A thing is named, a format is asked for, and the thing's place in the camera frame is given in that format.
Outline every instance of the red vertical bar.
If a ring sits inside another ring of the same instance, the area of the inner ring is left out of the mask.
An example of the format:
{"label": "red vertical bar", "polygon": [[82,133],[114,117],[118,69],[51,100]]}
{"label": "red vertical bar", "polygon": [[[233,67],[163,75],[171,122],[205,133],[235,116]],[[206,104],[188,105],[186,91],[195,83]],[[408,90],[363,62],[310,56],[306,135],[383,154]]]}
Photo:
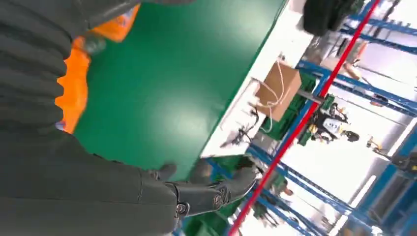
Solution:
{"label": "red vertical bar", "polygon": [[[333,83],[334,79],[336,78],[337,74],[340,71],[340,68],[342,67],[343,63],[346,61],[346,58],[348,57],[350,51],[352,50],[353,46],[355,45],[357,39],[360,36],[360,33],[362,32],[363,28],[365,27],[366,23],[369,21],[369,18],[372,15],[372,12],[377,7],[380,0],[375,0],[372,4],[372,7],[367,12],[366,16],[363,18],[363,21],[359,24],[357,27],[357,30],[349,43],[348,47],[346,48],[345,52],[343,53],[342,57],[340,58],[339,62],[337,63],[336,67],[332,71],[329,80],[325,83],[322,91],[320,92],[321,97],[325,97],[331,84]],[[234,236],[235,233],[238,231],[239,226],[242,224],[242,222],[245,219],[245,216],[248,214],[250,207],[255,203],[256,199],[260,195],[265,182],[269,179],[270,175],[274,171],[275,167],[278,165],[278,163],[281,161],[282,157],[284,156],[287,149],[291,146],[294,139],[298,135],[298,133],[301,131],[301,129],[304,127],[304,125],[308,122],[311,115],[313,115],[314,111],[316,110],[318,104],[313,103],[313,105],[310,107],[310,109],[307,111],[303,119],[300,121],[300,124],[297,126],[297,128],[294,130],[294,132],[290,135],[289,139],[286,141],[286,143],[283,144],[282,150],[277,154],[274,161],[272,162],[271,166],[269,167],[268,171],[266,172],[265,176],[262,178],[261,182],[259,183],[259,186],[255,189],[254,193],[250,197],[247,204],[244,206],[243,210],[240,212],[238,218],[236,219],[234,225],[232,226],[229,235]]]}

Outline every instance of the person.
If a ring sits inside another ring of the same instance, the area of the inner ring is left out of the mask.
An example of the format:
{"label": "person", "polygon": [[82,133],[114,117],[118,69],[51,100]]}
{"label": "person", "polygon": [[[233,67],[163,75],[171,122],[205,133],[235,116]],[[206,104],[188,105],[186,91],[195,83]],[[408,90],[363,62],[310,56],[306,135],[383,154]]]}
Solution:
{"label": "person", "polygon": [[[278,185],[274,184],[269,190],[276,198],[280,198],[281,193],[284,193],[287,196],[292,196],[294,193],[291,189],[288,188],[288,181],[286,179],[280,181],[281,175],[278,174],[278,176],[279,177],[275,178],[275,183],[277,183]],[[281,200],[279,202],[272,196],[269,196],[265,193],[261,193],[261,197],[265,199],[269,204],[279,207],[284,211],[288,211],[288,206],[284,203],[284,201]],[[273,227],[277,227],[279,225],[278,221],[276,221],[275,218],[268,212],[268,208],[264,204],[260,202],[255,202],[253,205],[253,209],[255,211],[254,217],[263,221],[264,225],[266,225],[267,223],[269,223]]]}
{"label": "person", "polygon": [[337,103],[333,103],[330,107],[330,114],[322,111],[322,109],[316,112],[314,125],[317,127],[317,131],[311,137],[312,140],[320,139],[330,143],[343,136],[347,137],[349,142],[359,140],[359,134],[347,130],[349,128],[348,117],[337,111]]}
{"label": "person", "polygon": [[161,181],[169,173],[89,154],[56,129],[72,41],[140,2],[193,0],[0,1],[0,235],[166,235],[253,186],[250,168],[209,185]]}

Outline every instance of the blue shelving rack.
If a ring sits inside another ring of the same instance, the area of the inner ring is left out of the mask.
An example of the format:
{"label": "blue shelving rack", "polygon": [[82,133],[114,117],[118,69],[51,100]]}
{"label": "blue shelving rack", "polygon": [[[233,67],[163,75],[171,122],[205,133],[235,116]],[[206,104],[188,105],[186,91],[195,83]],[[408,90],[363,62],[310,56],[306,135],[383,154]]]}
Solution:
{"label": "blue shelving rack", "polygon": [[[212,161],[211,159],[206,159],[206,161],[213,167],[213,175],[221,174],[225,178],[231,178],[232,175],[225,169],[223,169],[221,166],[219,166],[216,162]],[[296,210],[292,209],[291,207],[287,206],[282,200],[271,194],[269,191],[263,190],[263,193],[271,198],[273,198],[276,202],[280,203],[281,206],[286,206],[286,210],[293,215],[295,215],[306,227],[307,229],[300,226],[300,224],[296,223],[293,219],[288,217],[286,214],[283,213],[283,210],[270,204],[267,200],[263,199],[262,197],[258,197],[257,201],[260,204],[263,204],[266,206],[269,210],[271,210],[274,214],[276,214],[278,217],[283,219],[287,224],[289,224],[291,227],[293,227],[295,230],[300,232],[303,235],[306,236],[325,236],[327,235],[326,232],[324,232],[322,229],[314,225],[312,222],[310,222],[308,219],[306,219],[304,216],[302,216],[300,213],[298,213]],[[246,195],[246,198],[249,198],[252,195],[252,192],[249,192]]]}
{"label": "blue shelving rack", "polygon": [[[351,15],[351,16],[349,16],[349,18],[351,20],[355,20],[355,21],[362,21],[366,12],[369,10],[370,6],[372,5],[373,1],[374,0],[371,0],[363,8],[361,13],[356,14],[356,15]],[[389,31],[395,31],[395,32],[400,32],[400,33],[404,33],[404,34],[417,36],[417,29],[414,29],[414,28],[410,27],[411,24],[403,25],[402,22],[395,22],[395,21],[392,21],[392,20],[388,21],[388,20],[369,19],[368,25],[378,27],[378,28],[382,28],[382,29],[387,29]],[[353,35],[355,33],[355,29],[351,28],[348,25],[345,25],[344,29],[341,29],[340,32],[345,33],[345,34],[349,34],[349,35]],[[406,45],[401,45],[401,44],[398,44],[398,43],[394,43],[394,42],[391,42],[391,41],[388,41],[388,40],[385,40],[385,39],[380,39],[380,38],[374,37],[374,36],[369,36],[369,35],[366,35],[366,34],[361,34],[360,38],[362,38],[363,40],[369,41],[371,43],[378,43],[378,44],[384,45],[386,47],[394,48],[394,49],[397,49],[397,50],[401,50],[403,52],[407,52],[407,53],[411,53],[413,55],[417,55],[417,47],[410,47],[410,46],[406,46]]]}
{"label": "blue shelving rack", "polygon": [[[252,154],[252,156],[259,158],[261,161],[263,161],[267,165],[270,165],[272,163],[273,156],[257,146],[252,145],[248,149],[248,152]],[[296,183],[297,185],[299,185],[300,187],[302,187],[309,193],[311,193],[313,196],[315,196],[319,200],[323,201],[326,204],[329,204],[342,215],[346,215],[348,216],[349,219],[361,224],[362,226],[367,228],[369,232],[372,231],[372,228],[371,228],[372,226],[378,225],[377,222],[370,219],[365,214],[355,210],[344,201],[332,195],[331,193],[329,193],[328,191],[326,191],[319,185],[313,183],[308,178],[301,175],[300,173],[290,168],[289,166],[285,165],[284,163],[280,163],[276,167],[276,171],[279,172],[281,175],[284,175],[286,178]]]}
{"label": "blue shelving rack", "polygon": [[[298,64],[298,67],[302,71],[307,72],[307,73],[312,73],[316,76],[323,75],[323,77],[325,77],[326,75],[331,73],[330,70],[328,70],[324,67],[315,65],[315,64],[313,64],[309,61],[304,61],[304,60],[300,61],[300,63]],[[365,99],[368,99],[370,101],[380,103],[383,106],[386,106],[390,109],[393,109],[393,110],[395,110],[397,112],[400,112],[400,113],[403,113],[405,115],[408,115],[408,116],[411,116],[411,117],[417,117],[417,102],[415,102],[415,101],[411,101],[407,98],[400,97],[400,96],[395,95],[393,93],[387,92],[387,91],[382,90],[380,88],[373,87],[369,84],[362,83],[360,81],[354,80],[354,79],[349,78],[349,77],[344,76],[344,75],[340,75],[340,74],[337,75],[337,79],[339,79],[343,82],[346,82],[346,83],[350,84],[351,86],[347,86],[347,85],[344,85],[344,84],[339,83],[339,82],[333,82],[332,85],[335,86],[335,87],[338,87],[340,89],[343,89],[345,91],[353,93],[355,95],[358,95],[358,96],[363,97]],[[392,103],[386,103],[386,102],[381,101],[377,98],[374,98],[370,95],[367,95],[367,94],[361,92],[360,90],[358,90],[358,88],[376,93],[376,94],[378,94],[382,97],[385,97],[389,101],[392,101],[392,102],[396,103],[397,105],[394,105]]]}

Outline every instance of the robotic hand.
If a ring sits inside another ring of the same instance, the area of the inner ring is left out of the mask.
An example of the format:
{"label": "robotic hand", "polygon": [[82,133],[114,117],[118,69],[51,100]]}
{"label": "robotic hand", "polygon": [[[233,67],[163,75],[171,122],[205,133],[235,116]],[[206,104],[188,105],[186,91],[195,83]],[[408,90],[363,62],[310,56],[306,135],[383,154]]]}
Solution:
{"label": "robotic hand", "polygon": [[255,168],[242,168],[232,179],[209,185],[186,182],[167,182],[166,185],[176,193],[178,217],[198,215],[219,210],[244,197],[256,182]]}

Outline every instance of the green workbench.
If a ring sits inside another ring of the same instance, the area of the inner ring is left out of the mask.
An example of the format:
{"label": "green workbench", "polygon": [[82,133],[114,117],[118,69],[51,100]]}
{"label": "green workbench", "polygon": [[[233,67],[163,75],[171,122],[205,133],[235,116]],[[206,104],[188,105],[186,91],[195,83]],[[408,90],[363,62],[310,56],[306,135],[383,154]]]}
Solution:
{"label": "green workbench", "polygon": [[254,62],[285,0],[143,4],[121,44],[93,57],[75,135],[88,151],[185,178]]}

